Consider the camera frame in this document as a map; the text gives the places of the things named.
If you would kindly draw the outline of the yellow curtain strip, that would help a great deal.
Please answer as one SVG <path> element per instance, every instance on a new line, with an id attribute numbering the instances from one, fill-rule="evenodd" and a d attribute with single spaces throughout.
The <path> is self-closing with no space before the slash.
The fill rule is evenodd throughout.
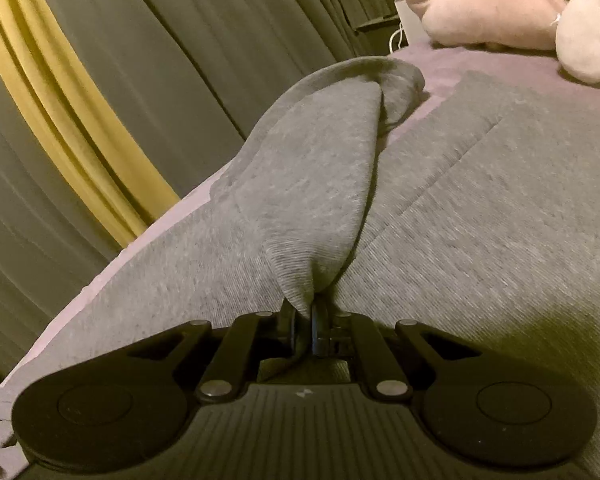
<path id="1" fill-rule="evenodd" d="M 121 247 L 178 202 L 46 0 L 0 0 L 0 76 L 50 161 Z"/>

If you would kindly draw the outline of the green curtain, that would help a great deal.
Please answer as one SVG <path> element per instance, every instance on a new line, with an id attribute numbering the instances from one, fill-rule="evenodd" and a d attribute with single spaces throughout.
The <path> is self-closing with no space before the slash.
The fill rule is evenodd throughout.
<path id="1" fill-rule="evenodd" d="M 125 128 L 178 202 L 248 141 L 220 109 L 182 49 L 142 0 L 46 0 Z M 295 84 L 359 58 L 323 58 L 306 39 L 301 65 L 265 52 L 232 99 L 251 132 Z M 6 382 L 45 327 L 121 247 L 73 192 L 35 139 L 0 76 L 0 373 Z"/>

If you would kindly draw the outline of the white charger box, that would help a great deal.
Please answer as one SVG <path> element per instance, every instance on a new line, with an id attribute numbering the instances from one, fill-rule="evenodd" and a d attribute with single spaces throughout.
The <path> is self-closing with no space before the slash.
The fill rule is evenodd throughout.
<path id="1" fill-rule="evenodd" d="M 420 18 L 411 10 L 405 0 L 396 0 L 394 6 L 400 18 L 400 29 L 396 32 L 396 46 L 394 50 L 427 41 L 429 37 L 422 27 Z"/>

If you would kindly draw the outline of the pink bed blanket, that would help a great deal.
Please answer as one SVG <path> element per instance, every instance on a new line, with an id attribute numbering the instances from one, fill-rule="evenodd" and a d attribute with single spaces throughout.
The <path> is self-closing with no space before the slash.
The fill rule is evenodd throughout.
<path id="1" fill-rule="evenodd" d="M 403 136 L 414 125 L 421 122 L 455 90 L 460 80 L 469 72 L 479 72 L 501 79 L 508 84 L 531 88 L 536 92 L 558 96 L 600 113 L 600 85 L 590 87 L 568 78 L 558 68 L 556 58 L 530 53 L 494 53 L 478 49 L 434 48 L 426 42 L 414 44 L 393 55 L 400 60 L 414 63 L 426 79 L 425 102 L 416 108 L 414 115 L 403 125 L 393 130 L 382 142 L 388 144 Z M 87 303 L 102 290 L 122 266 L 130 261 L 145 246 L 166 232 L 176 222 L 207 203 L 212 184 L 226 170 L 221 167 L 212 176 L 193 188 L 182 200 L 171 207 L 159 220 L 122 249 L 104 270 L 97 274 L 91 283 L 82 290 L 45 327 L 44 332 L 32 344 L 31 349 L 18 362 L 19 366 L 34 360 L 48 346 L 68 322 L 83 310 Z"/>

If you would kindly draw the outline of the grey sweatpants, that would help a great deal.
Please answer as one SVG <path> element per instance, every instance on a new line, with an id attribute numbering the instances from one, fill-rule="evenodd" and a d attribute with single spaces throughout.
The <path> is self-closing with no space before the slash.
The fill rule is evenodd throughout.
<path id="1" fill-rule="evenodd" d="M 378 150 L 424 78 L 392 58 L 307 76 L 263 115 L 210 198 L 94 281 L 0 386 L 0 448 L 32 382 L 192 318 L 301 313 L 317 294 L 568 374 L 600 413 L 600 112 L 481 74 Z M 600 419 L 581 465 L 600 478 Z M 0 457 L 0 477 L 15 468 Z"/>

